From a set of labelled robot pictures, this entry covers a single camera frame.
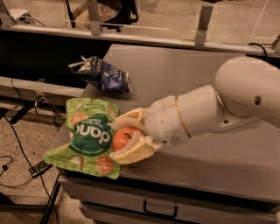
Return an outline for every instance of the floor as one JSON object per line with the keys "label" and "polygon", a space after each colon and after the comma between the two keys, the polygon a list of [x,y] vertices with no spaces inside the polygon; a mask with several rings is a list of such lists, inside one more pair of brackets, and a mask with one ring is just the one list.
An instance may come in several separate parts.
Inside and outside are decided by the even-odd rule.
{"label": "floor", "polygon": [[[40,22],[47,26],[71,29],[67,19],[66,6],[60,0],[6,0],[8,8],[25,8]],[[70,1],[72,11],[81,0]],[[122,32],[141,33],[143,35],[165,36],[169,38],[194,39],[202,4],[199,0],[137,0],[140,20],[130,27],[123,27]],[[280,33],[280,1],[278,0],[222,0],[215,5],[212,23],[209,27],[207,41],[247,44],[258,42],[271,44]],[[10,119],[20,108],[19,105],[0,102],[0,107],[6,107]],[[49,149],[58,128],[53,124],[53,114],[49,110],[40,109],[44,115],[30,111],[14,125],[22,147],[31,163],[35,165]],[[10,125],[5,119],[0,120],[0,157],[9,155],[14,158],[8,171],[0,177],[0,184],[17,186],[31,178],[29,165],[26,162]],[[54,178],[58,174],[52,167],[43,175],[48,192],[52,190]],[[10,189],[0,186],[0,193],[6,195],[21,195],[46,197],[46,191],[40,177],[32,179],[20,189]],[[69,199],[63,192],[55,203],[60,224],[94,223],[83,217],[79,210],[79,201]],[[0,213],[0,224],[39,223],[42,213],[32,211],[7,211]],[[49,223],[57,223],[55,212]]]}

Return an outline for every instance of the power adapter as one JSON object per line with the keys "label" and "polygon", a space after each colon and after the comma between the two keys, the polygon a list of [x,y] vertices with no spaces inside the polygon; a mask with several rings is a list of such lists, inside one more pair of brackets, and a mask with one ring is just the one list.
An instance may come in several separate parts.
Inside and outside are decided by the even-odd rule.
{"label": "power adapter", "polygon": [[38,175],[42,175],[52,167],[51,164],[46,164],[44,161],[35,164],[32,168],[29,169],[29,172],[33,179],[35,179]]}

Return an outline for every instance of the desk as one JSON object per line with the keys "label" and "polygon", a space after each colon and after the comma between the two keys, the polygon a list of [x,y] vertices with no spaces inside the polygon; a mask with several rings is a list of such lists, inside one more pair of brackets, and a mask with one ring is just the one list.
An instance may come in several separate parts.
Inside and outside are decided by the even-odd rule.
{"label": "desk", "polygon": [[[149,107],[168,95],[214,84],[219,67],[237,56],[112,45],[105,60],[129,72],[132,93],[104,93],[88,85],[82,97],[113,102],[120,114]],[[66,127],[62,131],[69,137]],[[59,145],[66,142],[64,137]],[[277,128],[259,121],[236,132],[194,136],[172,150],[163,148],[144,161],[124,165],[118,180],[66,171],[59,183],[70,197],[80,199],[85,216],[96,221],[275,223],[279,144]]]}

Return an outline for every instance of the apple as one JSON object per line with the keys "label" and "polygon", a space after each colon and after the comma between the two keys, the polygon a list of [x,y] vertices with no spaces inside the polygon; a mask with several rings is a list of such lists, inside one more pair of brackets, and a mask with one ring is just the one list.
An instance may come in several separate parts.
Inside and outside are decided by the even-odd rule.
{"label": "apple", "polygon": [[120,149],[122,149],[123,147],[125,147],[125,145],[127,144],[127,142],[133,137],[133,135],[135,133],[137,133],[138,131],[140,131],[137,128],[133,128],[133,127],[128,127],[128,128],[122,128],[119,129],[113,138],[113,150],[114,151],[119,151]]}

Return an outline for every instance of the person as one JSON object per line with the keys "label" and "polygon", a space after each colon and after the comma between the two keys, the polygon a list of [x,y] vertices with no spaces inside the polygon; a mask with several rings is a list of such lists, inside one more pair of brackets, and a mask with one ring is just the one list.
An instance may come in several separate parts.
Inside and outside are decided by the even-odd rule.
{"label": "person", "polygon": [[[101,23],[106,23],[106,21],[116,17],[121,9],[122,5],[119,0],[97,0],[97,10]],[[75,9],[73,20],[75,21],[75,28],[90,30],[87,2],[81,3]]]}

